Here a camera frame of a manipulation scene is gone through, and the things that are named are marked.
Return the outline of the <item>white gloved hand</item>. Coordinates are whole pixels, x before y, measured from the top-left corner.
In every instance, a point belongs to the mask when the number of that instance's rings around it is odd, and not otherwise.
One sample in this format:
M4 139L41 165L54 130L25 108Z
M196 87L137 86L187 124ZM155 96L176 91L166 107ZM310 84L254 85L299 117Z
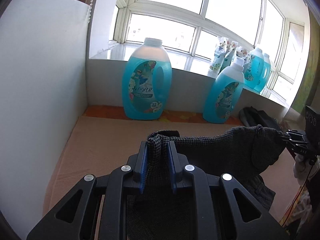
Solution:
M309 160L301 154L296 154L295 164L293 166L293 173L294 177L296 178L300 186L304 184L304 181L306 180L309 171Z

